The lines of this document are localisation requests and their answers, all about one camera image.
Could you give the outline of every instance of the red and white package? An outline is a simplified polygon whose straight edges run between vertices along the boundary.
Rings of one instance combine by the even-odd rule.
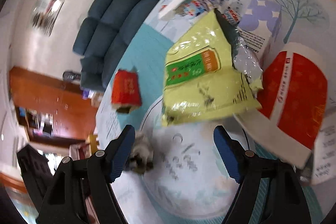
[[[309,47],[288,43],[263,73],[263,87],[262,109],[236,118],[265,149],[302,169],[324,116],[326,64]]]

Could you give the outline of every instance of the round table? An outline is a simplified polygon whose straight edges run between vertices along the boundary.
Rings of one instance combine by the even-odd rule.
[[[140,177],[123,172],[112,184],[117,201],[128,223],[221,223],[238,188],[228,176],[213,142],[213,129],[222,124],[233,139],[247,149],[249,145],[261,157],[273,155],[245,136],[230,117],[219,121],[182,124],[162,128],[162,89],[164,59],[167,50],[190,27],[179,15],[169,22],[159,21],[160,0],[133,38],[118,69],[137,69],[142,107],[128,115],[116,114],[110,106],[111,84],[97,113],[101,148],[117,138],[126,124],[144,131],[154,146],[154,169]],[[328,64],[327,112],[336,107],[336,5],[330,0],[273,0],[283,6],[282,26],[265,60],[267,67],[289,41],[307,45]],[[231,7],[243,14],[250,0],[231,0]],[[250,223],[257,223],[265,195],[266,181],[259,187]],[[336,196],[320,189],[304,187],[312,223],[318,224],[336,202]]]

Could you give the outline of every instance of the green label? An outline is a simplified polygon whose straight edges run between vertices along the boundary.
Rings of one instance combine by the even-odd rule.
[[[206,72],[206,69],[202,54],[199,53],[183,61],[166,66],[166,71],[168,75],[166,85],[173,85],[199,77]]]

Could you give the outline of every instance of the blue sofa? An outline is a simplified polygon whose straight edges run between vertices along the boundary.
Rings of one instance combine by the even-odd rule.
[[[132,38],[159,0],[95,0],[73,51],[81,59],[81,87],[105,91]]]

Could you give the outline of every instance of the metal screw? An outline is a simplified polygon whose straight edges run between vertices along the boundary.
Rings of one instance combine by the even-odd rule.
[[[62,159],[63,163],[68,163],[70,161],[70,157],[65,157]]]
[[[96,152],[96,156],[97,156],[97,157],[102,157],[103,155],[105,155],[104,150],[98,150],[98,151]]]
[[[254,152],[251,151],[251,150],[246,150],[245,151],[245,155],[248,156],[248,157],[250,157],[250,158],[252,158],[254,156]]]

